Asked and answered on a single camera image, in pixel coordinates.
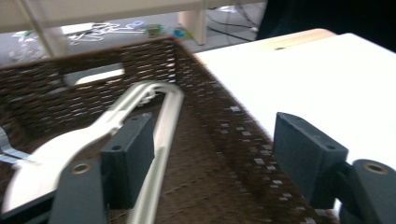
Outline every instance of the white curved object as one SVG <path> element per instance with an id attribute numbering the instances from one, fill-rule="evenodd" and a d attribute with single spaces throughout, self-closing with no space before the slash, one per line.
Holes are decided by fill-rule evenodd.
<path id="1" fill-rule="evenodd" d="M 155 91 L 164 92 L 166 96 L 154 129 L 154 146 L 156 148 L 170 146 L 173 132 L 170 133 L 168 126 L 176 126 L 183 93 L 176 85 L 167 82 L 136 83 L 91 126 L 53 138 L 31 155 L 35 162 L 21 160 L 16 163 L 13 166 L 16 172 L 7 186 L 3 212 L 55 190 L 62 169 L 74 156 L 103 136 L 114 134 L 130 112 L 142 104 L 142 101 L 147 101 L 146 98 L 154 97 Z"/>

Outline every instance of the basket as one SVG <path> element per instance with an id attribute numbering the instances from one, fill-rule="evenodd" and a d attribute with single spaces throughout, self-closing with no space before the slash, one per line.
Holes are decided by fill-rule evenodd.
<path id="1" fill-rule="evenodd" d="M 125 74 L 80 85 L 79 71 L 121 64 Z M 174 37 L 0 68 L 0 125 L 31 153 L 94 122 L 134 83 L 166 80 L 185 93 L 156 223 L 334 223 L 309 207 L 274 161 L 272 142 Z M 161 97 L 134 111 L 155 116 Z M 102 143 L 75 160 L 97 158 Z M 13 170 L 0 163 L 0 202 Z M 126 211 L 112 211 L 125 223 Z"/>

